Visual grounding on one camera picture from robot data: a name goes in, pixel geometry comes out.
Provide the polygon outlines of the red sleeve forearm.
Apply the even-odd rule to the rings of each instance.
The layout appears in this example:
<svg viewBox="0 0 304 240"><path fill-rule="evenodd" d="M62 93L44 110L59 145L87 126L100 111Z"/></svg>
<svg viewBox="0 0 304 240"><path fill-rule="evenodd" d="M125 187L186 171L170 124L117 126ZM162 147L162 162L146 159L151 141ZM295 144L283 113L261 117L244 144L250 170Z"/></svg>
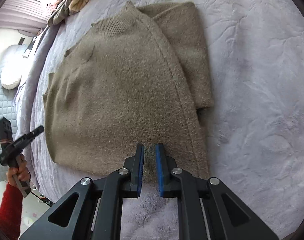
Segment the red sleeve forearm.
<svg viewBox="0 0 304 240"><path fill-rule="evenodd" d="M23 196L19 189L7 183L0 205L0 230L8 239L20 236Z"/></svg>

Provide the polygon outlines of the left hand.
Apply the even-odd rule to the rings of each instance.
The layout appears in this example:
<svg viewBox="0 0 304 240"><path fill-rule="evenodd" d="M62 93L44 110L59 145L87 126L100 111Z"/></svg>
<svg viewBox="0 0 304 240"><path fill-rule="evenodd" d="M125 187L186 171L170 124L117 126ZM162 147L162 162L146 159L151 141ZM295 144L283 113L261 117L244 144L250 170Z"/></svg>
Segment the left hand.
<svg viewBox="0 0 304 240"><path fill-rule="evenodd" d="M13 187L17 187L15 179L13 178L14 175L17 175L20 181L30 181L31 178L30 172L27 168L27 161L25 160L25 157L22 154L20 155L20 159L21 159L21 163L19 167L18 168L9 167L6 173L7 182L9 183L9 185Z"/></svg>

